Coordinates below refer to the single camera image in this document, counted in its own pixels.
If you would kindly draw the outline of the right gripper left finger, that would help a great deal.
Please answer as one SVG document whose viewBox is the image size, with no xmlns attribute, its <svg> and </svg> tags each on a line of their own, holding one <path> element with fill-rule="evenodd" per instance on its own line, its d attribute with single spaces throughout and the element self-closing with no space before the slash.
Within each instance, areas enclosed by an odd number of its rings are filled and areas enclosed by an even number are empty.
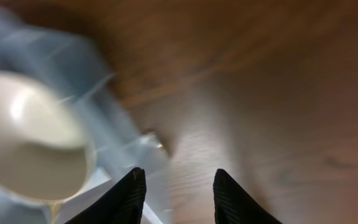
<svg viewBox="0 0 358 224">
<path fill-rule="evenodd" d="M 146 191 L 145 170 L 135 167 L 65 224 L 140 224 Z"/>
</svg>

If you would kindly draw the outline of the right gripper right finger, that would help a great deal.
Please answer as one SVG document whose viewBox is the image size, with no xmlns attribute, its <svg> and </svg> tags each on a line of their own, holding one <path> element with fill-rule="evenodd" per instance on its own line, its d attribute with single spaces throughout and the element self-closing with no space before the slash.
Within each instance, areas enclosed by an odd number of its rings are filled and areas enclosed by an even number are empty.
<svg viewBox="0 0 358 224">
<path fill-rule="evenodd" d="M 282 224 L 263 209 L 224 169 L 214 176 L 215 224 Z"/>
</svg>

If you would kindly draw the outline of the large beige bowl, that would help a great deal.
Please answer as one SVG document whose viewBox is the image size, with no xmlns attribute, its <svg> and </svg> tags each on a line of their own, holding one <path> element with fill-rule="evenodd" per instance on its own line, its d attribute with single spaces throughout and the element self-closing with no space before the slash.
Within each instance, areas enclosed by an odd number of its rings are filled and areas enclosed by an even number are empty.
<svg viewBox="0 0 358 224">
<path fill-rule="evenodd" d="M 0 70 L 0 186 L 35 201 L 77 194 L 96 152 L 78 115 L 51 88 Z"/>
</svg>

